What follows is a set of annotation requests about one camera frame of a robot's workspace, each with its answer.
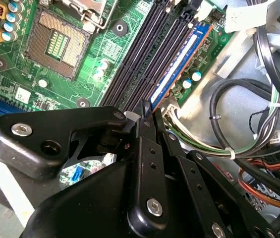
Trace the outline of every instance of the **white cable tie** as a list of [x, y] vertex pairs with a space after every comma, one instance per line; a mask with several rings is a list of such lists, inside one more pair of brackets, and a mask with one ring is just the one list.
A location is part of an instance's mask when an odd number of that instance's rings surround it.
[[231, 148], [231, 147], [226, 147], [224, 150], [227, 150], [230, 152], [231, 154], [231, 160], [234, 160], [235, 159], [235, 151]]
[[269, 108], [280, 108], [280, 103], [269, 103]]

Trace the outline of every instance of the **white plastic part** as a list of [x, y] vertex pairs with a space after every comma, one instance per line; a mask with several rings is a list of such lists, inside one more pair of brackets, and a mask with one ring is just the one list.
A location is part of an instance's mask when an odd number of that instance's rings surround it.
[[194, 16], [194, 18], [197, 19], [198, 21], [203, 21], [207, 18], [207, 16], [209, 16], [211, 11], [215, 8], [216, 8], [215, 5], [211, 5], [206, 0], [203, 0], [200, 4], [200, 8], [199, 8], [197, 14]]
[[252, 6], [228, 7], [224, 30], [230, 33], [265, 25], [268, 8], [273, 2], [275, 0]]
[[34, 212], [34, 208], [9, 168], [2, 162], [0, 162], [0, 188], [22, 226], [25, 227]]

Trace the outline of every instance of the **white label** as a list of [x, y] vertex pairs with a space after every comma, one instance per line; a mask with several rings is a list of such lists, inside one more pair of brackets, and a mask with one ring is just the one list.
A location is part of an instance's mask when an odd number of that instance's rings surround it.
[[275, 0], [252, 6], [228, 7], [224, 30], [230, 33], [265, 25], [268, 8], [273, 2]]
[[280, 130], [275, 130], [274, 135], [270, 139], [270, 145], [280, 143]]
[[20, 102], [28, 104], [29, 100], [30, 100], [30, 96], [31, 96], [31, 93], [29, 91], [27, 91], [21, 87], [18, 87], [16, 94], [15, 94], [15, 99], [19, 100]]

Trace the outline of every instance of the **black plastic bracket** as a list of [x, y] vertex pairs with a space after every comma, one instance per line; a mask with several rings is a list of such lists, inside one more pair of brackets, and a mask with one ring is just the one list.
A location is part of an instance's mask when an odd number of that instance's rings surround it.
[[208, 186], [211, 185], [212, 198], [230, 211], [230, 225], [235, 237], [270, 238], [273, 228], [248, 203], [233, 185], [213, 166], [200, 152], [191, 151], [187, 154], [194, 161]]

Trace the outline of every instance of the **white wire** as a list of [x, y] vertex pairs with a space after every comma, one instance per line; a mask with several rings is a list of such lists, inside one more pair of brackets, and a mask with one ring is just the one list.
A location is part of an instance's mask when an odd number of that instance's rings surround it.
[[188, 137], [190, 137], [192, 140], [196, 141], [197, 143], [208, 147], [210, 149], [215, 149], [215, 150], [222, 150], [216, 147], [213, 147], [211, 145], [208, 145], [204, 142], [202, 142], [197, 136], [193, 135], [177, 118], [174, 109], [171, 110], [171, 113], [169, 114], [170, 118], [173, 120], [173, 122], [175, 123], [175, 125], [182, 131], [184, 132]]

